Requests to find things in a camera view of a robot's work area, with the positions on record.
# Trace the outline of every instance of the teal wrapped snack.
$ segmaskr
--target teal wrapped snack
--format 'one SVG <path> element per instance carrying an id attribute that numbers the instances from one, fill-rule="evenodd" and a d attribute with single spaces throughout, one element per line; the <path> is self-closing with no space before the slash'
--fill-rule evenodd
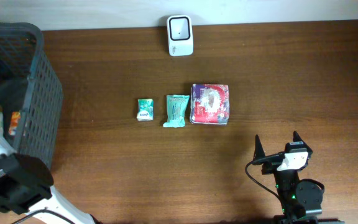
<path id="1" fill-rule="evenodd" d="M 152 121 L 154 119 L 153 99 L 139 99 L 137 100 L 139 105 L 139 112 L 136 116 L 138 121 Z"/>
<path id="2" fill-rule="evenodd" d="M 164 128 L 184 127 L 185 111 L 190 96 L 168 95 L 167 96 L 167 113 L 168 121 L 164 123 Z"/>

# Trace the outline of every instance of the snack bar wrapper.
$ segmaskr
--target snack bar wrapper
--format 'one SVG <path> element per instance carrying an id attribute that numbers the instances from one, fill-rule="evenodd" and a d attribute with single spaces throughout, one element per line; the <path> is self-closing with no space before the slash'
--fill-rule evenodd
<path id="1" fill-rule="evenodd" d="M 10 136 L 16 135 L 17 125 L 19 124 L 19 120 L 21 118 L 20 112 L 12 112 L 11 125 L 9 126 L 8 133 Z"/>
<path id="2" fill-rule="evenodd" d="M 227 124 L 229 114 L 229 86 L 193 84 L 190 114 L 193 124 Z"/>
<path id="3" fill-rule="evenodd" d="M 137 113 L 138 121 L 152 121 L 154 119 L 154 102 L 153 99 L 139 99 L 137 100 L 139 105 L 139 112 Z"/>
<path id="4" fill-rule="evenodd" d="M 167 96 L 168 121 L 163 124 L 164 128 L 179 128 L 186 125 L 185 111 L 189 98 L 190 96 L 183 95 Z"/>

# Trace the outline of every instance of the white robotic arm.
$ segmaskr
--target white robotic arm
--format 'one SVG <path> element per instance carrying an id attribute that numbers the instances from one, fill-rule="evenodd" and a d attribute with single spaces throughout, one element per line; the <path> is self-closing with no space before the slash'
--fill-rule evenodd
<path id="1" fill-rule="evenodd" d="M 9 145 L 9 143 L 3 138 L 0 134 L 0 156 L 4 155 L 9 157 L 15 154 L 16 151 Z M 4 178 L 6 174 L 6 170 L 0 167 L 0 179 Z M 87 213 L 81 212 L 78 210 L 73 204 L 71 204 L 67 199 L 65 199 L 54 186 L 50 187 L 50 195 L 52 195 L 49 199 L 46 198 L 39 198 L 38 202 L 33 203 L 28 210 L 25 212 L 27 215 L 32 215 L 34 212 L 39 210 L 45 211 L 52 211 L 52 213 L 57 213 L 67 220 L 70 220 L 71 223 L 79 223 L 79 224 L 94 224 L 97 223 L 94 218 Z M 4 207 L 4 212 L 10 210 L 10 208 Z M 34 217 L 42 220 L 45 223 L 70 223 L 61 219 L 59 216 L 53 215 L 52 213 L 45 213 L 45 212 L 37 212 Z"/>

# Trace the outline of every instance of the white wall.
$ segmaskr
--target white wall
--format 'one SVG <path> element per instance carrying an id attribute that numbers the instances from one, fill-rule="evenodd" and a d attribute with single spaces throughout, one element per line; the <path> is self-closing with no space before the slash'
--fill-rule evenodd
<path id="1" fill-rule="evenodd" d="M 42 30 L 163 26 L 172 14 L 194 25 L 358 19 L 358 0 L 0 0 L 0 22 Z"/>

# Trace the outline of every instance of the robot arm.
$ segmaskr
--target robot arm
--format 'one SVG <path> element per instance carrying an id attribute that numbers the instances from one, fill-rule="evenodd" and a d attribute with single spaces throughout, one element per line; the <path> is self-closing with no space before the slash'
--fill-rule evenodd
<path id="1" fill-rule="evenodd" d="M 255 137 L 254 158 L 246 166 L 246 174 L 256 184 L 276 196 L 282 204 L 284 216 L 276 216 L 275 223 L 344 223 L 338 220 L 318 220 L 322 213 L 324 185 L 315 180 L 300 180 L 298 172 L 308 165 L 313 151 L 294 131 L 293 142 L 285 145 L 283 152 L 266 156 L 258 135 Z M 262 174 L 273 174 L 277 194 L 256 181 L 247 171 L 250 165 L 262 165 Z"/>
<path id="2" fill-rule="evenodd" d="M 38 158 L 19 155 L 0 134 L 0 212 L 25 213 L 45 223 L 94 224 L 53 186 L 53 177 Z"/>

